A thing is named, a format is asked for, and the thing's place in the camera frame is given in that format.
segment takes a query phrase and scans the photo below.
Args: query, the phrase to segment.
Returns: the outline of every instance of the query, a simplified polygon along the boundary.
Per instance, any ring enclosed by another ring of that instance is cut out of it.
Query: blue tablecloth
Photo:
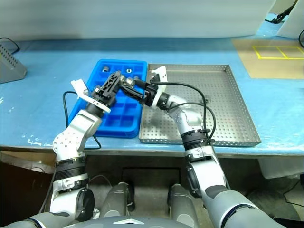
[[[264,22],[257,35],[274,37],[280,25]],[[229,64],[262,143],[253,148],[216,147],[218,154],[304,155],[304,81],[250,78],[229,38],[122,38],[20,42],[15,57],[28,74],[0,85],[0,145],[48,148],[65,127],[62,93],[70,81],[86,81],[102,58],[148,63]],[[76,97],[68,95],[69,110]],[[133,139],[98,138],[102,150],[138,155],[182,156],[181,145],[142,144]],[[87,147],[95,147],[89,139]]]

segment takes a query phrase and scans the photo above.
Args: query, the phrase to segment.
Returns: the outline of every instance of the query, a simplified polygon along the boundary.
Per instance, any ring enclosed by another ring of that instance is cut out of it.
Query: yellow tape marking
[[[262,57],[261,54],[259,53],[259,51],[256,48],[276,48],[284,57]],[[304,59],[304,57],[302,58],[298,58],[298,57],[288,57],[280,48],[296,48],[298,49],[303,55],[304,55],[304,51],[299,47],[299,46],[256,46],[253,45],[252,49],[255,51],[257,57],[259,59]]]

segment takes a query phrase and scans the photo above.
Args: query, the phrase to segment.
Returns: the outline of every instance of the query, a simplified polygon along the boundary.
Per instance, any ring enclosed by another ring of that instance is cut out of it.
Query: perforated metal tray
[[[168,81],[194,85],[209,97],[207,105],[217,119],[215,146],[250,147],[261,143],[229,65],[149,64],[147,81],[151,79],[151,70],[163,65]],[[201,102],[195,90],[184,86],[168,85],[166,93]],[[193,108],[203,113],[203,107],[193,105]],[[207,127],[212,129],[212,125],[207,111]],[[182,144],[174,121],[164,111],[149,107],[142,109],[139,139],[142,143]]]

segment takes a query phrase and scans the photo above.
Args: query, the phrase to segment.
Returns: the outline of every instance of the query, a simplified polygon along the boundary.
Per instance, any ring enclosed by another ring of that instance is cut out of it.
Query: dark floor
[[[285,203],[282,196],[297,180],[264,179],[256,159],[220,159],[220,163],[231,188],[255,200],[256,204],[262,199],[259,206],[265,208],[268,214],[304,220],[304,209]],[[90,177],[98,174],[106,176],[112,185],[121,181],[132,182],[135,186],[136,209],[131,215],[168,218],[169,187],[178,182],[188,188],[185,165],[184,158],[89,156],[87,171]],[[90,187],[95,194],[96,207],[100,208],[110,186],[103,177],[98,177],[90,183]],[[277,198],[272,197],[274,191],[278,194]],[[300,185],[286,196],[292,202],[304,204],[304,191]],[[213,227],[201,200],[193,199],[193,202],[200,226]]]

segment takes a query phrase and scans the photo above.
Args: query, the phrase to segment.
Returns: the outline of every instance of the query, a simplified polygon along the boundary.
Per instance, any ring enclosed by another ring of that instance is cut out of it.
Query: small metal part
[[[133,80],[133,78],[131,78],[131,77],[129,77],[129,78],[127,78],[126,80],[125,80],[125,83],[128,85],[128,86],[130,86],[130,87],[134,87],[134,85],[135,85],[135,81]]]
[[[206,104],[209,104],[211,102],[211,97],[209,95],[205,95]]]
[[[108,66],[104,66],[102,72],[109,72],[110,71],[110,68]]]
[[[120,78],[119,78],[120,84],[124,84],[125,80],[126,80],[125,76],[124,75],[120,75]]]

